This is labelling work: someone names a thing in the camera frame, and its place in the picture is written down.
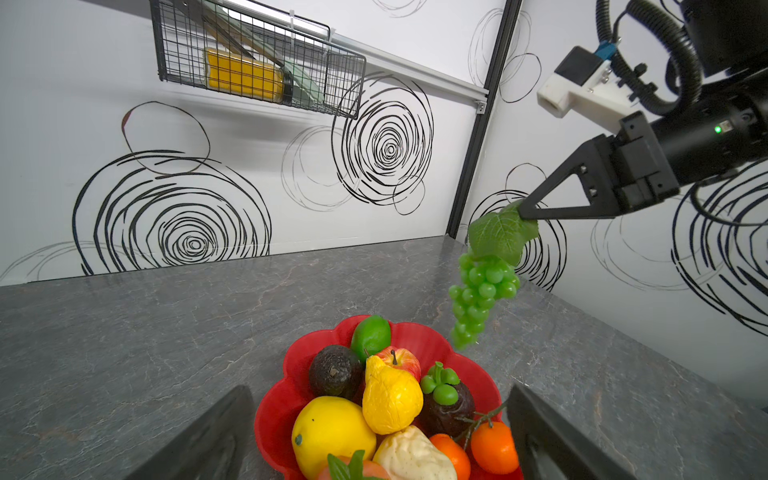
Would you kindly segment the fake red strawberry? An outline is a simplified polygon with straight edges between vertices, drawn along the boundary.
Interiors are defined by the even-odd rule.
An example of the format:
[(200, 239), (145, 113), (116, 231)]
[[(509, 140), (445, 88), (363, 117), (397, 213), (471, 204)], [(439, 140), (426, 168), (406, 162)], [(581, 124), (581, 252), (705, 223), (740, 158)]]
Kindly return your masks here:
[(381, 465), (363, 458), (362, 450), (352, 457), (329, 454), (327, 460), (327, 465), (316, 476), (317, 480), (390, 479), (389, 473)]

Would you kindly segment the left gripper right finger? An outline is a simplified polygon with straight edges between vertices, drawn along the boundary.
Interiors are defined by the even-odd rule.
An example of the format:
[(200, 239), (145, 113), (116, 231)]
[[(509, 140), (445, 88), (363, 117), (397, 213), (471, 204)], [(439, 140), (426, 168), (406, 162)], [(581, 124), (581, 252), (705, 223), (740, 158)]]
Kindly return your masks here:
[(525, 479), (633, 477), (527, 386), (513, 385), (506, 413)]

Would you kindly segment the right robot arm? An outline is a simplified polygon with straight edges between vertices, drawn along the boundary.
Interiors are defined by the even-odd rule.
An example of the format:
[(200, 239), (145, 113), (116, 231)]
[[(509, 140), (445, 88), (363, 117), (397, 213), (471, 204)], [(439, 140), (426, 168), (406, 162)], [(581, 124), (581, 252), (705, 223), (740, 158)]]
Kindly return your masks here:
[(623, 11), (668, 55), (659, 97), (619, 51), (618, 18), (595, 8), (599, 44), (574, 47), (538, 90), (555, 117), (577, 112), (603, 134), (580, 145), (518, 206), (525, 220), (605, 219), (634, 213), (736, 176), (767, 156), (767, 5), (684, 1), (680, 16), (631, 1)]

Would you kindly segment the small yellow fake fruit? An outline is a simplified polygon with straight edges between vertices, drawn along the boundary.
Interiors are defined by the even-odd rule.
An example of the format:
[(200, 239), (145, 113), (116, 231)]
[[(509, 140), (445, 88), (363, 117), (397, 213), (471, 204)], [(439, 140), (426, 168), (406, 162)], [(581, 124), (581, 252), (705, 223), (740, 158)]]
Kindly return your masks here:
[(420, 383), (378, 356), (366, 361), (362, 412), (370, 429), (389, 435), (410, 426), (424, 404)]

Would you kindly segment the green fake lime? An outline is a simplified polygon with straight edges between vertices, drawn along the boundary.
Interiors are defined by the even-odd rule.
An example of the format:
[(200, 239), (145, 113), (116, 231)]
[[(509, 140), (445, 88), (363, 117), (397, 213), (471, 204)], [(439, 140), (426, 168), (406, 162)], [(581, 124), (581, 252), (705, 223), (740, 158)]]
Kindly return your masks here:
[(372, 315), (362, 320), (355, 328), (350, 349), (362, 363), (392, 344), (390, 323), (381, 316)]

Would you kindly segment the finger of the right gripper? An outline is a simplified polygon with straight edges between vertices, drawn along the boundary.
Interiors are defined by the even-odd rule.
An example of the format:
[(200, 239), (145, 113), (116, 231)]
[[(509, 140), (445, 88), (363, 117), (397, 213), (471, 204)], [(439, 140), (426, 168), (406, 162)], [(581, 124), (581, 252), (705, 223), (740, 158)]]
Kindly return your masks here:
[(613, 137), (597, 136), (568, 156), (518, 206), (526, 220), (607, 219), (621, 213), (611, 164)]

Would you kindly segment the green fake grape bunch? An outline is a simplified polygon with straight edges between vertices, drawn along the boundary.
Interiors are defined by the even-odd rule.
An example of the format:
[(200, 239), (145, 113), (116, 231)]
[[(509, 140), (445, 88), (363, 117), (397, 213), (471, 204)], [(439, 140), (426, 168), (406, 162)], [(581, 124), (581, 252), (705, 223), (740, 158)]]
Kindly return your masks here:
[(450, 341), (459, 350), (477, 342), (495, 304), (520, 288), (516, 267), (526, 245), (539, 237), (538, 223), (520, 216), (521, 204), (485, 213), (468, 226), (467, 251), (458, 260), (461, 283), (449, 288), (455, 317)]

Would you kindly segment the black fake avocado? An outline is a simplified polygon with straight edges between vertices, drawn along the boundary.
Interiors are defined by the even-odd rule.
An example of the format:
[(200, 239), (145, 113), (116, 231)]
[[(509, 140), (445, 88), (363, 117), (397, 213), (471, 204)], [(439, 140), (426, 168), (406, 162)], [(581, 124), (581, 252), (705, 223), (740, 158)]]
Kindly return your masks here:
[(322, 349), (309, 368), (309, 384), (315, 396), (353, 400), (364, 377), (358, 356), (348, 347), (330, 345)]

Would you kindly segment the orange fake tomato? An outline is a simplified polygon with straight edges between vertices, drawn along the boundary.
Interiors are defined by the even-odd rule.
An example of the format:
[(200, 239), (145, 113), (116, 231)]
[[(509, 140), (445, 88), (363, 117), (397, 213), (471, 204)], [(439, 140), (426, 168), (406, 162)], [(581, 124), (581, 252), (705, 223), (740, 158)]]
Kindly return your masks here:
[(470, 479), (471, 463), (469, 456), (451, 436), (447, 434), (436, 434), (430, 438), (430, 441), (440, 452), (449, 458), (456, 471), (458, 480)]
[(484, 422), (471, 435), (476, 463), (486, 472), (505, 475), (517, 470), (519, 457), (510, 428), (503, 422)]

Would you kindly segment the fake red apple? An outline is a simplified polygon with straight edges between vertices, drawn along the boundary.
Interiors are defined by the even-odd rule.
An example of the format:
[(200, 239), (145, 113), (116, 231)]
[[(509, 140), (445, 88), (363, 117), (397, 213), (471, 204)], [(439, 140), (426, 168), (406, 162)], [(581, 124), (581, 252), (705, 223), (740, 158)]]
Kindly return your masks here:
[(422, 369), (418, 358), (408, 349), (389, 346), (380, 351), (377, 357), (395, 369), (410, 373), (417, 381), (421, 380)]

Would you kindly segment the yellow box in basket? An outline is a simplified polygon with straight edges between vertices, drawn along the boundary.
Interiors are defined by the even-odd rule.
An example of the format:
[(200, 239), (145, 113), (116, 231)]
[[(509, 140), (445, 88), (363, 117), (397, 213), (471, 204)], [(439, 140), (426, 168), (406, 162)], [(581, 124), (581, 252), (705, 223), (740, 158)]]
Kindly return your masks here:
[(251, 99), (281, 103), (285, 93), (283, 72), (272, 64), (248, 60), (222, 50), (205, 50), (207, 86)]

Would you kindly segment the red flower-shaped fruit bowl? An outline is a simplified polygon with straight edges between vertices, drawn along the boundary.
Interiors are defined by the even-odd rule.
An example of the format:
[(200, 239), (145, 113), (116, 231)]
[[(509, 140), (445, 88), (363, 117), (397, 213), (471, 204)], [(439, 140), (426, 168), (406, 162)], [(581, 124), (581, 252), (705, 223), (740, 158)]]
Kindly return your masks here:
[[(316, 331), (295, 342), (288, 349), (284, 359), (282, 380), (269, 390), (260, 403), (255, 419), (255, 437), (259, 449), (267, 462), (279, 470), (286, 479), (306, 479), (296, 461), (291, 446), (291, 434), (301, 410), (313, 399), (321, 397), (313, 394), (309, 384), (309, 368), (312, 360), (322, 349), (330, 345), (350, 348), (353, 332), (362, 320), (361, 317), (353, 317), (333, 330)], [(390, 346), (411, 351), (420, 361), (422, 377), (435, 362), (442, 362), (446, 367), (454, 369), (469, 388), (474, 399), (475, 412), (469, 427), (459, 435), (460, 438), (470, 442), (471, 435), (480, 424), (502, 422), (498, 411), (502, 400), (491, 377), (473, 361), (455, 353), (443, 336), (417, 323), (393, 324), (391, 333)], [(355, 398), (350, 400), (361, 407), (365, 388), (366, 362), (362, 365), (364, 369), (362, 386)], [(417, 417), (410, 426), (415, 426), (422, 431), (417, 423)], [(376, 434), (377, 445), (374, 454), (384, 438), (389, 435)], [(505, 475), (486, 472), (476, 463), (471, 448), (463, 449), (471, 463), (470, 479), (519, 479), (522, 476), (520, 466), (514, 472)]]

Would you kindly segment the dark mangosteen with green calyx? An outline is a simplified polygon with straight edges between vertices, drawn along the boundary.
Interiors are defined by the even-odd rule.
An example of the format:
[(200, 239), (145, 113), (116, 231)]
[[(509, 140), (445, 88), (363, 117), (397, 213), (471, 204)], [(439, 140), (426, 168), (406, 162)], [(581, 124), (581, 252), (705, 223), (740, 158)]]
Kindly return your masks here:
[(435, 362), (421, 378), (420, 387), (423, 407), (417, 423), (428, 437), (457, 437), (469, 427), (475, 412), (474, 399), (454, 369)]

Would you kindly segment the yellow fake lemon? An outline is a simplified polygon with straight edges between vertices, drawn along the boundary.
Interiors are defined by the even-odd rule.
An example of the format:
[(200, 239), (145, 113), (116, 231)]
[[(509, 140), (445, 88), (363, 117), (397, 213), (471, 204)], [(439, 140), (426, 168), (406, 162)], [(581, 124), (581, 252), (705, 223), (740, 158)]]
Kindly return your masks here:
[(296, 418), (291, 446), (306, 479), (316, 479), (328, 465), (327, 457), (351, 457), (364, 451), (371, 460), (377, 436), (367, 424), (362, 407), (350, 400), (321, 396), (310, 401)]

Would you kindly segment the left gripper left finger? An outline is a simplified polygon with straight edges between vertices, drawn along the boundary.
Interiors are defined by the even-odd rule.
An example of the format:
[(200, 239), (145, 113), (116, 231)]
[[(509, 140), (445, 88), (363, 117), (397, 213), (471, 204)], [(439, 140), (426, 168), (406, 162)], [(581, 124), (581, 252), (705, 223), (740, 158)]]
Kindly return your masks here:
[(236, 479), (248, 449), (248, 423), (254, 415), (251, 390), (238, 385), (128, 477)]

